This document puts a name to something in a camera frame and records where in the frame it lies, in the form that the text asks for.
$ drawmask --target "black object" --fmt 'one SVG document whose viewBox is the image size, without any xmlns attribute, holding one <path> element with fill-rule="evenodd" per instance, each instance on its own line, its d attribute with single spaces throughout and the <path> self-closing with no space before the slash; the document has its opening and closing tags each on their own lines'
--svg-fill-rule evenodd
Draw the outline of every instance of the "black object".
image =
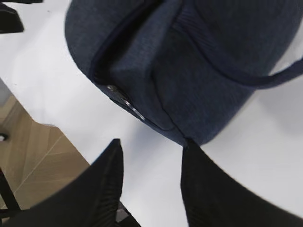
<svg viewBox="0 0 303 227">
<path fill-rule="evenodd" d="M 23 4 L 41 3 L 43 0 L 0 0 L 0 2 L 16 2 Z"/>
<path fill-rule="evenodd" d="M 140 227 L 133 218 L 116 223 L 122 184 L 116 139 L 73 183 L 5 227 Z M 190 227 L 303 227 L 302 219 L 229 177 L 191 140 L 183 150 L 181 192 Z"/>
<path fill-rule="evenodd" d="M 0 209 L 0 226 L 2 225 L 2 219 L 11 218 L 21 212 L 16 198 L 9 187 L 2 169 L 0 168 L 0 195 L 5 202 L 7 209 Z"/>
<path fill-rule="evenodd" d="M 17 11 L 0 3 L 0 34 L 23 31 L 24 27 Z"/>
<path fill-rule="evenodd" d="M 303 227 L 303 220 L 256 196 L 193 141 L 183 151 L 181 191 L 190 227 Z"/>
<path fill-rule="evenodd" d="M 65 35 L 114 103 L 180 145 L 201 145 L 254 90 L 303 74 L 301 59 L 267 76 L 302 17 L 303 0 L 72 0 Z"/>
</svg>

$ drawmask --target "table surface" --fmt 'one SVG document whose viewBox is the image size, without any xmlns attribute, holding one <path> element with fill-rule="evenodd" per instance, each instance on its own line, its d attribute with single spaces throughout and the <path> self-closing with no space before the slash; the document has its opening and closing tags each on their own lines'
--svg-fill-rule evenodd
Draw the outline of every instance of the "table surface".
<svg viewBox="0 0 303 227">
<path fill-rule="evenodd" d="M 122 203 L 143 227 L 184 227 L 182 147 L 113 104 L 77 69 L 65 38 L 70 0 L 10 3 L 22 34 L 0 35 L 0 77 L 31 117 L 62 130 L 92 163 L 113 138 L 125 153 Z M 303 27 L 276 71 L 303 53 Z M 225 172 L 275 205 L 303 217 L 303 77 L 256 92 L 202 148 Z"/>
</svg>

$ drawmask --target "chair leg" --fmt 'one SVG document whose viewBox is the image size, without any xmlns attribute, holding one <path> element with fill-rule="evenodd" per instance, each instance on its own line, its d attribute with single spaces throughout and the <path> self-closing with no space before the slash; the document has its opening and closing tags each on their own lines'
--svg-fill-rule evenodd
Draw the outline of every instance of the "chair leg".
<svg viewBox="0 0 303 227">
<path fill-rule="evenodd" d="M 9 187 L 9 183 L 5 179 L 4 173 L 0 168 L 0 195 L 2 196 L 8 210 L 21 211 L 19 204 L 14 196 L 14 193 Z"/>
</svg>

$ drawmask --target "metal zipper pull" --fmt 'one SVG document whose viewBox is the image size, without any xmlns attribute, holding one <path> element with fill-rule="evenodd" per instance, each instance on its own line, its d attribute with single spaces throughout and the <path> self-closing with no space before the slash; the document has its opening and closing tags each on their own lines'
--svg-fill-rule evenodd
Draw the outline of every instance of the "metal zipper pull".
<svg viewBox="0 0 303 227">
<path fill-rule="evenodd" d="M 113 92 L 117 97 L 119 97 L 132 111 L 134 111 L 136 115 L 138 115 L 138 117 L 140 117 L 143 121 L 145 121 L 145 117 L 139 111 L 137 111 L 136 108 L 133 107 L 133 105 L 128 101 L 127 97 L 124 96 L 116 86 L 107 85 L 107 88 L 111 92 Z"/>
</svg>

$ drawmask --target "navy blue bag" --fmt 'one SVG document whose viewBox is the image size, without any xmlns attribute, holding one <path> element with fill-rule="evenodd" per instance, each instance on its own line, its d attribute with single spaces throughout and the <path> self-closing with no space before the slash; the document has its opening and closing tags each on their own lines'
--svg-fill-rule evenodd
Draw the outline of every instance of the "navy blue bag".
<svg viewBox="0 0 303 227">
<path fill-rule="evenodd" d="M 183 145 L 214 138 L 293 40 L 303 0 L 73 0 L 66 40 L 79 69 L 113 102 Z"/>
</svg>

